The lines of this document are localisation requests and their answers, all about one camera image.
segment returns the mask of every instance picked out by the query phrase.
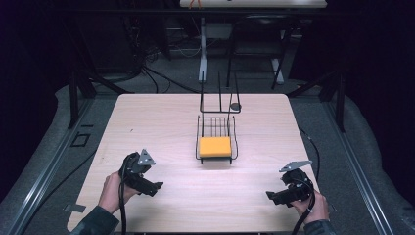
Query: desk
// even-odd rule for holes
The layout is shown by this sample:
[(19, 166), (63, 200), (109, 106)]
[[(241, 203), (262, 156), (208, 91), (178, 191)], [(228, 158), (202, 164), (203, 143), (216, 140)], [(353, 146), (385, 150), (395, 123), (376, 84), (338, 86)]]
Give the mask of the desk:
[[(205, 107), (217, 97), (205, 95)], [(146, 148), (156, 165), (145, 177), (164, 185), (153, 198), (136, 196), (127, 203), (127, 231), (291, 231), (299, 219), (296, 210), (275, 206), (265, 194), (287, 188), (281, 167), (308, 160), (289, 100), (280, 94), (240, 98), (238, 159), (201, 164), (195, 158), (199, 95), (119, 96), (76, 202), (85, 212), (72, 213), (68, 230), (97, 205), (105, 177), (119, 170), (126, 155)], [(301, 169), (315, 182), (310, 165)]]
[[(325, 0), (200, 0), (203, 8), (287, 8), (287, 9), (321, 9), (327, 6)], [(180, 7), (189, 8), (192, 3), (193, 8), (198, 8), (198, 0), (180, 0)], [(205, 82), (208, 71), (208, 52), (206, 50), (206, 24), (205, 19), (201, 21), (201, 65), (199, 68), (199, 82)], [(272, 67), (276, 71), (278, 60), (271, 61)], [(280, 72), (277, 76), (278, 84), (284, 84), (284, 78)]]

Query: black chair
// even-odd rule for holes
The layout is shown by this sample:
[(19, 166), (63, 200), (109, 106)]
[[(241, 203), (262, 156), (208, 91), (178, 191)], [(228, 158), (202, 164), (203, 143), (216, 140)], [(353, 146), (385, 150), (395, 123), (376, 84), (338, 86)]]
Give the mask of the black chair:
[(232, 70), (232, 60), (242, 57), (257, 57), (268, 59), (269, 62), (273, 59), (278, 60), (277, 70), (256, 70), (258, 72), (274, 72), (274, 81), (271, 87), (274, 89), (291, 34), (297, 25), (296, 18), (281, 15), (250, 15), (236, 21), (229, 38), (226, 86), (229, 86), (231, 71), (251, 71)]

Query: yellow block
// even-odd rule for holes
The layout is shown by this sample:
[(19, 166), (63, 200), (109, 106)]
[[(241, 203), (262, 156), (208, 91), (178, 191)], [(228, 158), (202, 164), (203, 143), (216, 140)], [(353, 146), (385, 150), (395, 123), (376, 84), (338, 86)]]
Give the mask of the yellow block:
[(231, 137), (201, 137), (199, 156), (201, 158), (232, 157)]

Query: hand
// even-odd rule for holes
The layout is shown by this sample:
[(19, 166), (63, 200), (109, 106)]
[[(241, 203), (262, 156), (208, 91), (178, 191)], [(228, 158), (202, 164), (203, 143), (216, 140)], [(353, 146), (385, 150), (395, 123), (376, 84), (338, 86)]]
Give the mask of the hand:
[[(305, 219), (304, 224), (308, 224), (309, 222), (316, 220), (329, 220), (329, 206), (327, 204), (326, 198), (315, 190), (314, 194), (314, 207), (312, 208), (311, 213)], [(310, 198), (304, 201), (291, 202), (291, 205), (293, 205), (293, 207), (296, 208), (297, 212), (299, 213), (299, 216), (301, 216), (305, 212), (305, 210), (307, 210)]]
[[(107, 212), (114, 213), (119, 209), (118, 187), (120, 182), (121, 178), (119, 177), (118, 172), (114, 172), (107, 176), (105, 180), (98, 206), (105, 209)], [(138, 193), (137, 190), (125, 185), (124, 202), (127, 203), (132, 196)]]

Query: dark sleeve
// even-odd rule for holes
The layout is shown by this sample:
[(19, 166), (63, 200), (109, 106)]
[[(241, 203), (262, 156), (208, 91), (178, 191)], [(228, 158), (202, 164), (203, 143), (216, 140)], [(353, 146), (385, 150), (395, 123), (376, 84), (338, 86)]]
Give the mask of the dark sleeve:
[(78, 223), (70, 235), (111, 234), (118, 223), (112, 214), (97, 206)]
[(309, 222), (304, 227), (305, 235), (336, 235), (329, 220), (317, 220)]

